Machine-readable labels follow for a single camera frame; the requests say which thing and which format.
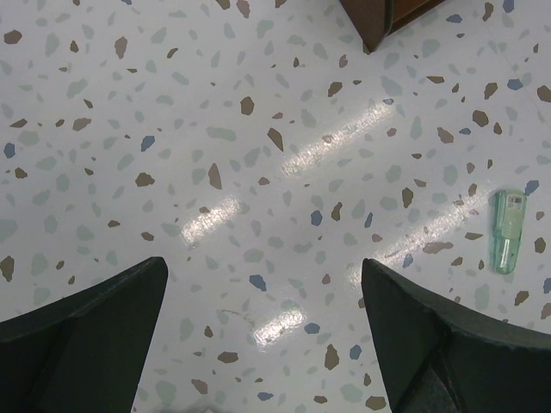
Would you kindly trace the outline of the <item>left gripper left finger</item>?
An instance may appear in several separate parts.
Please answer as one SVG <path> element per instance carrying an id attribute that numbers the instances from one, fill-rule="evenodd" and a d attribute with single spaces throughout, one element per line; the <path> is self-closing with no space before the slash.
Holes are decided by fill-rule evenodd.
<path id="1" fill-rule="evenodd" d="M 168 267 L 150 257 L 1 324 L 3 412 L 128 412 Z"/>

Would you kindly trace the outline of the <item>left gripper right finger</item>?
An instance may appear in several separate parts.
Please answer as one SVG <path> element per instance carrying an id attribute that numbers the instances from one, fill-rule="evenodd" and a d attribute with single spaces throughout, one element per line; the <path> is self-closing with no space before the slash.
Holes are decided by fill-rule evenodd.
<path id="1" fill-rule="evenodd" d="M 473 311 L 374 259 L 362 294 L 394 412 L 548 412 L 550 336 Z"/>

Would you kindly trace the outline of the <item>brown wooden desk organizer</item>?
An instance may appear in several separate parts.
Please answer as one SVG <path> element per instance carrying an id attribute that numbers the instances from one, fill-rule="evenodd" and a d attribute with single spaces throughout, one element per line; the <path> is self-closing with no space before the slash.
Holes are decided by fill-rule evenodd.
<path id="1" fill-rule="evenodd" d="M 443 0 L 340 0 L 362 39 L 373 52 L 391 33 L 434 9 Z"/>

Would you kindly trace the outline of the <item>green transparent tube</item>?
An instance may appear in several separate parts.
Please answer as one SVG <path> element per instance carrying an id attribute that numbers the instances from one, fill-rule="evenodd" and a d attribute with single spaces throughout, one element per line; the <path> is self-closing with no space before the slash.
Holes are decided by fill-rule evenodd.
<path id="1" fill-rule="evenodd" d="M 510 274 L 517 265 L 527 197 L 518 189 L 503 189 L 494 195 L 492 265 L 498 274 Z"/>

